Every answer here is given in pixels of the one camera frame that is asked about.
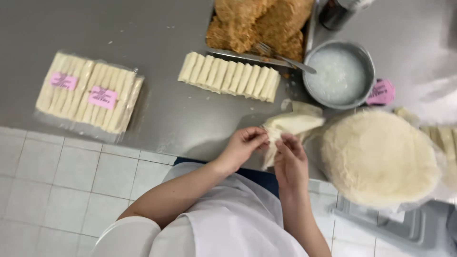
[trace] metal tray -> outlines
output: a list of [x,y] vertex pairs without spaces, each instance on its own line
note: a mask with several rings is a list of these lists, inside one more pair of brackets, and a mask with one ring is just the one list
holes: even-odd
[[[314,0],[313,3],[313,8],[311,10],[311,15],[308,18],[308,21],[305,23],[305,26],[302,28],[303,32],[303,52],[304,52],[304,57],[306,57],[306,54],[311,50],[313,47],[313,39],[314,39],[314,30],[316,28],[316,17],[318,14],[318,9],[319,9],[319,0]],[[272,64],[272,65],[279,65],[279,66],[284,66],[284,67],[289,67],[293,68],[292,65],[290,65],[288,62],[282,61],[282,60],[277,60],[273,58],[266,58],[265,56],[259,56],[255,54],[239,54],[230,50],[222,50],[222,49],[215,49],[215,48],[209,48],[208,47],[208,52],[213,53],[213,54],[219,54],[219,55],[225,55],[233,58],[239,58],[239,59],[244,59],[244,60],[250,60],[250,61],[255,61],[263,64]]]

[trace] fork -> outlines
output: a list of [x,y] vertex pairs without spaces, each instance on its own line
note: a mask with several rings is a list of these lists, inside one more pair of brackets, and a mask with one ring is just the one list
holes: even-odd
[[316,74],[317,73],[317,71],[315,69],[309,67],[306,64],[302,64],[302,63],[299,63],[299,62],[297,62],[295,60],[291,60],[289,58],[285,58],[285,57],[282,57],[280,55],[275,54],[274,50],[270,46],[265,44],[265,43],[260,42],[260,43],[258,43],[256,45],[256,47],[257,47],[258,50],[260,50],[261,52],[263,52],[263,53],[265,53],[265,54],[267,54],[269,56],[275,56],[277,58],[281,58],[281,59],[285,60],[286,62],[290,63],[292,65],[292,67],[294,67],[294,68],[299,68],[299,69],[304,70],[306,72],[309,72],[311,74]]

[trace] hand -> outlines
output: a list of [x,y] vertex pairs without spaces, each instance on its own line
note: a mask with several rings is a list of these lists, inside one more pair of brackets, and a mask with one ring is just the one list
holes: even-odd
[[237,130],[227,147],[214,161],[228,174],[235,173],[256,149],[268,148],[266,130],[259,127],[248,127]]
[[275,174],[280,190],[308,191],[308,158],[300,140],[292,134],[276,142]]

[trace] forearm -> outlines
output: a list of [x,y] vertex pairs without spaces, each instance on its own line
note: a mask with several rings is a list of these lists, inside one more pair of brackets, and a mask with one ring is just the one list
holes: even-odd
[[164,228],[231,173],[217,161],[209,162],[150,189],[130,205],[118,220],[128,216],[142,216]]
[[289,232],[310,257],[331,257],[330,249],[317,227],[307,190],[293,195],[279,191],[284,229]]

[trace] person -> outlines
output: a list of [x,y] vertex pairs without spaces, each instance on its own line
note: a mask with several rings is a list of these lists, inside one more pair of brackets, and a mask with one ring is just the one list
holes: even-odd
[[311,211],[308,160],[295,136],[276,142],[279,199],[235,173],[268,144],[265,130],[249,127],[236,131],[217,159],[174,166],[105,230],[92,256],[331,256]]

